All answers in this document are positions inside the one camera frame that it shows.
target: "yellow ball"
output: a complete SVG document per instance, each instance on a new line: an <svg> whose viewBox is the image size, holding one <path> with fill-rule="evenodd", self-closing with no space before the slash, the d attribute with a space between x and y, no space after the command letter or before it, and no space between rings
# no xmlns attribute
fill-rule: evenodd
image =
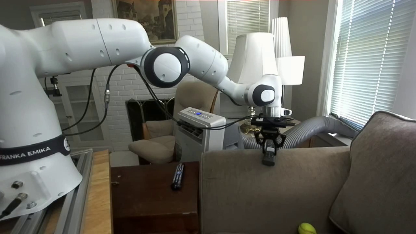
<svg viewBox="0 0 416 234"><path fill-rule="evenodd" d="M299 234L316 234L316 229L310 222L302 222L298 231Z"/></svg>

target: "window blinds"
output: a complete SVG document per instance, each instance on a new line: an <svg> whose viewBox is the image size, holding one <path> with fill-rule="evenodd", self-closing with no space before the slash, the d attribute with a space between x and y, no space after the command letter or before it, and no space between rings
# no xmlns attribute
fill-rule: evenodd
<svg viewBox="0 0 416 234"><path fill-rule="evenodd" d="M360 129L390 110L415 0L343 0L330 112Z"/></svg>
<svg viewBox="0 0 416 234"><path fill-rule="evenodd" d="M237 36L267 32L269 15L269 0L228 0L228 54L234 53Z"/></svg>

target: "remote control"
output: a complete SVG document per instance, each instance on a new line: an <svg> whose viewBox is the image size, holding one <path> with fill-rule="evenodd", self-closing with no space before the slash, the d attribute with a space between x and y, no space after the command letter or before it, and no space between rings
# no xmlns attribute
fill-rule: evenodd
<svg viewBox="0 0 416 234"><path fill-rule="evenodd" d="M173 174L172 184L171 184L172 190L181 190L184 169L185 169L184 164L177 165L174 174Z"/></svg>

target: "couch armrest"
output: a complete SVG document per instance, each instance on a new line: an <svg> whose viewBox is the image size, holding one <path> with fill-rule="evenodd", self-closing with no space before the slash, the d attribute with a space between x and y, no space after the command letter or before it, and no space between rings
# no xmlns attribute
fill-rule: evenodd
<svg viewBox="0 0 416 234"><path fill-rule="evenodd" d="M160 121L146 121L143 123L145 139L159 138L164 135L173 135L173 121L160 119Z"/></svg>
<svg viewBox="0 0 416 234"><path fill-rule="evenodd" d="M200 161L202 233L297 233L311 222L337 233L333 200L350 170L347 147L281 148L275 166L259 149L207 152Z"/></svg>

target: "wooden table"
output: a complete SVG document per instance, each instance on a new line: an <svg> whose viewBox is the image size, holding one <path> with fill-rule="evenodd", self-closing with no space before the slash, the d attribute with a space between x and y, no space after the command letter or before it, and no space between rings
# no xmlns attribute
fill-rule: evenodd
<svg viewBox="0 0 416 234"><path fill-rule="evenodd" d="M86 234L109 234L112 226L112 204L111 204L111 178L109 178L109 152L94 152L93 170L90 177L89 195L83 218L82 233ZM52 204L54 210L46 226L46 234L55 231L60 205ZM0 233L11 233L17 218L0 222Z"/></svg>
<svg viewBox="0 0 416 234"><path fill-rule="evenodd" d="M177 164L112 168L115 233L198 233L199 164L185 162L182 190L171 188Z"/></svg>

